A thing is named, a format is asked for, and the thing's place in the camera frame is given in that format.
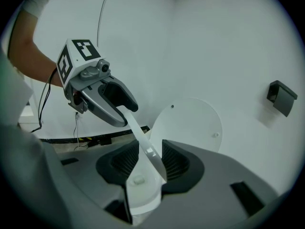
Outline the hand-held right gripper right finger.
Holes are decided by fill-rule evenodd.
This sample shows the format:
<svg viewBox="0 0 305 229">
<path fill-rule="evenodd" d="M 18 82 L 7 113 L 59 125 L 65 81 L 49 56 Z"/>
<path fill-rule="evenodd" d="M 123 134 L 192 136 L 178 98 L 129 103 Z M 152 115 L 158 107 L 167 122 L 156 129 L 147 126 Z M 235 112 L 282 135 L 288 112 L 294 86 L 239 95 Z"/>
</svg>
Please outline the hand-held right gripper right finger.
<svg viewBox="0 0 305 229">
<path fill-rule="evenodd" d="M 145 229 L 255 229 L 274 210 L 276 192 L 236 160 L 163 140 L 167 183 Z"/>
</svg>

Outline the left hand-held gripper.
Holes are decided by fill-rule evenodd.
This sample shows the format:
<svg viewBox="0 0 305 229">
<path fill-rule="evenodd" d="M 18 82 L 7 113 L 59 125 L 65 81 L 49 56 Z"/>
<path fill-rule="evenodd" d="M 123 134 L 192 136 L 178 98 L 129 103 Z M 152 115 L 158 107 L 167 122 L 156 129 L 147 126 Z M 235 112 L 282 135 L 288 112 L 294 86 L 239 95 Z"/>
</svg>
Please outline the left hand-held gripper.
<svg viewBox="0 0 305 229">
<path fill-rule="evenodd" d="M 69 105 L 78 113 L 87 110 L 114 127 L 124 127 L 127 120 L 117 107 L 132 112 L 138 104 L 117 78 L 110 76 L 110 63 L 89 39 L 68 39 L 58 57 L 57 70 Z M 88 88 L 100 81 L 98 88 Z"/>
</svg>

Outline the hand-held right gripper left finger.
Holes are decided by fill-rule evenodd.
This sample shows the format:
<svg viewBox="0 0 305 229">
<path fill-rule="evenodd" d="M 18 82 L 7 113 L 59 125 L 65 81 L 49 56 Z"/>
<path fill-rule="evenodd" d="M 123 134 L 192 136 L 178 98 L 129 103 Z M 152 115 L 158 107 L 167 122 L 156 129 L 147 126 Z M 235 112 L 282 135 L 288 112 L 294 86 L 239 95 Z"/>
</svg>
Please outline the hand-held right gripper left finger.
<svg viewBox="0 0 305 229">
<path fill-rule="evenodd" d="M 60 224 L 131 224 L 127 179 L 139 159 L 138 141 L 76 152 L 51 148 L 57 197 L 53 221 Z"/>
</svg>

